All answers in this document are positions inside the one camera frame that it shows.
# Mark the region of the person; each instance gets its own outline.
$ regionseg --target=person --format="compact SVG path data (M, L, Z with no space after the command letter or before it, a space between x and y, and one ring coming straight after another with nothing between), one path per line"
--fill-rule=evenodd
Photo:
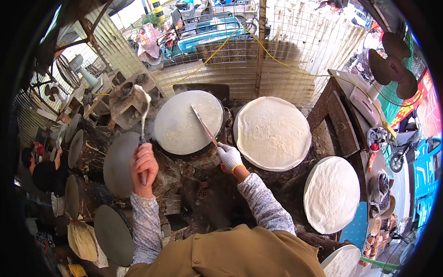
M325 276L318 249L299 239L290 214L276 201L260 177L243 165L234 147L218 143L225 167L238 180L237 188L256 219L208 234L193 234L164 248L159 205L152 183L159 166L150 143L137 146L131 162L133 181L134 256L126 277L141 276ZM140 173L145 171L146 186Z
M314 9L314 11L324 8L326 6L329 6L329 9L332 12L338 12L343 8L343 4L340 0L329 0L329 1L321 2L320 6L318 6L316 9Z
M69 172L60 166L62 149L57 150L54 161L44 161L35 164L34 150L25 148L22 151L22 163L29 169L34 185L43 192L53 192L55 196L65 195L66 180Z

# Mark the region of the brown vest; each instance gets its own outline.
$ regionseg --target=brown vest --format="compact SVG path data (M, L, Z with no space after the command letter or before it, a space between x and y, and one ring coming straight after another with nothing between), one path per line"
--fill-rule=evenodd
M242 224L171 242L152 264L133 265L125 277L324 277L317 252L317 248L286 231L249 229Z

